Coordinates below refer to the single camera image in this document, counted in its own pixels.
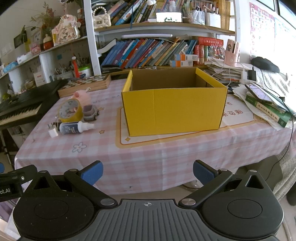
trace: table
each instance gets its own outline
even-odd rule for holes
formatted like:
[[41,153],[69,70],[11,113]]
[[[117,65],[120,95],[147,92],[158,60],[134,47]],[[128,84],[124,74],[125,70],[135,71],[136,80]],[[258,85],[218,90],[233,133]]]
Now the table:
[[50,138],[47,124],[55,121],[67,97],[60,99],[20,148],[15,167],[34,164],[59,175],[100,160],[104,174],[95,187],[109,195],[150,192],[194,180],[196,159],[231,170],[277,155],[289,142],[291,129],[273,129],[233,95],[227,97],[219,130],[129,137],[121,99],[124,82],[114,80],[108,89],[91,92],[100,110],[95,130]]

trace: yellow tape roll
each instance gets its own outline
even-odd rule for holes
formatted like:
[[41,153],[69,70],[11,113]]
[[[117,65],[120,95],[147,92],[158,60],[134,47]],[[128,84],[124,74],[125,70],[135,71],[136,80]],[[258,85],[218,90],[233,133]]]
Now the yellow tape roll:
[[58,116],[62,122],[81,121],[82,107],[79,100],[68,99],[59,108]]

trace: pink plush toy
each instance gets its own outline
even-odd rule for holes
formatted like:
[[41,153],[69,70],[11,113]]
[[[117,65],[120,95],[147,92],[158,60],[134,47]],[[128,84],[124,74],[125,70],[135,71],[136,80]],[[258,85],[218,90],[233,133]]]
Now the pink plush toy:
[[80,102],[81,107],[91,104],[91,96],[88,91],[91,88],[87,88],[86,90],[78,90],[76,91],[70,99],[77,99]]

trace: chessboard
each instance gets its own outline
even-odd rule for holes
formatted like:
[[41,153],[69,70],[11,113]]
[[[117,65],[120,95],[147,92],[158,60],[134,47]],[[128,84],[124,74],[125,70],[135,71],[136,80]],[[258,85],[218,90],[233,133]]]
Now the chessboard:
[[107,89],[111,82],[111,75],[95,76],[81,80],[68,82],[64,87],[58,90],[60,98],[72,96],[78,90],[91,88],[90,91]]

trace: flower print on tablecloth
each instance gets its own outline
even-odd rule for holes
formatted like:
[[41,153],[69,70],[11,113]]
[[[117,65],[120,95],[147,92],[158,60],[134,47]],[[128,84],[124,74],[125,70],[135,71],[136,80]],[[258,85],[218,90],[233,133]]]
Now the flower print on tablecloth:
[[78,145],[74,145],[73,147],[74,149],[72,150],[72,152],[76,152],[76,151],[82,152],[82,150],[86,148],[87,145],[83,145],[83,142],[80,142]]

